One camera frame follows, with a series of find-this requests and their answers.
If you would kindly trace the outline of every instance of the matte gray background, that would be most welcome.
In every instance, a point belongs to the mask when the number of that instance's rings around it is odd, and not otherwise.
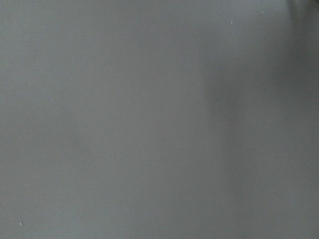
[[[310,0],[1,0],[0,239],[319,238],[318,39]]]

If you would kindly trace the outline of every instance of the gray surface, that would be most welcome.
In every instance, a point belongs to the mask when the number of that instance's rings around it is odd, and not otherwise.
[[[318,39],[307,0],[2,0],[0,239],[319,238]]]

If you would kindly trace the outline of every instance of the smooth surface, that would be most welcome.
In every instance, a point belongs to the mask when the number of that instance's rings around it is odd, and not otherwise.
[[[307,0],[0,1],[0,238],[319,238],[318,39]]]

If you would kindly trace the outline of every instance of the dark gray tabletop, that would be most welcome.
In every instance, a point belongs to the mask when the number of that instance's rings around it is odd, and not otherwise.
[[[0,239],[319,238],[318,40],[314,0],[0,1]]]

